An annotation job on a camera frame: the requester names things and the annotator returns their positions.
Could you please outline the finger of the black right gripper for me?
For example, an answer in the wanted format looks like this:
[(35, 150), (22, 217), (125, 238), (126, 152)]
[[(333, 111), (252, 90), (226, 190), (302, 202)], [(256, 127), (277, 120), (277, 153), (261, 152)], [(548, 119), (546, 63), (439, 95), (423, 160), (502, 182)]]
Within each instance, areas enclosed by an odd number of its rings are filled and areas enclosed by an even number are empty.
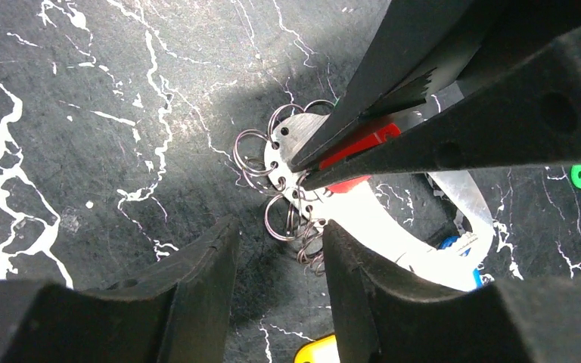
[(309, 190), (364, 175), (581, 164), (581, 27), (428, 121), (308, 176)]
[(382, 128), (382, 116), (424, 103), (453, 83), (508, 1), (392, 1), (345, 92), (293, 155), (308, 169)]

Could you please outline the yellow key tag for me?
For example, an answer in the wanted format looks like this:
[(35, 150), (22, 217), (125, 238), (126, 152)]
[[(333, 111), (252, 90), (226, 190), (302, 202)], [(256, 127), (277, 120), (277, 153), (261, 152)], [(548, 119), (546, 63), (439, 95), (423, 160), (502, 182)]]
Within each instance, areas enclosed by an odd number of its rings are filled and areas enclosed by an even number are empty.
[(293, 363), (340, 363), (336, 336), (330, 334), (300, 347)]

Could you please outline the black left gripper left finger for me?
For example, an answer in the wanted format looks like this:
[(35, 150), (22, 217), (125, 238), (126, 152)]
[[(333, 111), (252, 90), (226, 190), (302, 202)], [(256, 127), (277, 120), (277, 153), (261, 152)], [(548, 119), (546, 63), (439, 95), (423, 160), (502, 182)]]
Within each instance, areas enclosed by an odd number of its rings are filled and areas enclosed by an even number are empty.
[(0, 362), (221, 362), (238, 220), (104, 289), (0, 281)]

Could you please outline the blue key tag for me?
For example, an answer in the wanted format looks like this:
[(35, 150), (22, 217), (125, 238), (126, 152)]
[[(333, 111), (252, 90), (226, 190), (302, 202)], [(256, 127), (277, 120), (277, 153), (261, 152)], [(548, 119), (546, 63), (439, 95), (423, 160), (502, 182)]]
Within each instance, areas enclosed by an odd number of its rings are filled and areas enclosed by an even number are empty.
[[(471, 244), (476, 240), (476, 234), (473, 232), (466, 232), (461, 236), (451, 236), (446, 238), (442, 243), (440, 243), (437, 249), (455, 251), (459, 256), (467, 257), (471, 253)], [(473, 268), (471, 278), (474, 283), (474, 286), (472, 287), (473, 290), (479, 289), (483, 286), (483, 280), (477, 267)]]

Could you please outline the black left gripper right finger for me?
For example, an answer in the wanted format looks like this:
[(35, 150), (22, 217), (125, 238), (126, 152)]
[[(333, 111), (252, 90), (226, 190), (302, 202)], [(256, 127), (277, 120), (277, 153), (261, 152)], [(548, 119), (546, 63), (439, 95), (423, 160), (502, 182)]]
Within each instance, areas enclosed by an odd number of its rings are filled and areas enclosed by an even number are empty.
[(581, 279), (431, 283), (337, 223), (322, 238), (342, 362), (581, 362)]

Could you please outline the red key tag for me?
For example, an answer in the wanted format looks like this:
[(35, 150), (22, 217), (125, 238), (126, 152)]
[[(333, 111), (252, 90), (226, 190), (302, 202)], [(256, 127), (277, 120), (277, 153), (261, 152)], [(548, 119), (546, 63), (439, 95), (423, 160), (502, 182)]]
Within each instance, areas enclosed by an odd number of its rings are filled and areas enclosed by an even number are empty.
[[(354, 142), (349, 142), (345, 146), (339, 147), (337, 151), (324, 159), (318, 165), (319, 170), (323, 170), (336, 162), (343, 160), (345, 157), (357, 154), (364, 150), (378, 146), (379, 144), (385, 143), (390, 138), (395, 138), (402, 132), (398, 126), (393, 123), (385, 125), (381, 129), (376, 129), (373, 133), (367, 134), (363, 138), (357, 138)], [(369, 175), (364, 175), (361, 177), (353, 178), (347, 181), (342, 181), (340, 183), (330, 185), (326, 187), (328, 191), (334, 194), (344, 194), (352, 190), (355, 186), (366, 182), (370, 179)]]

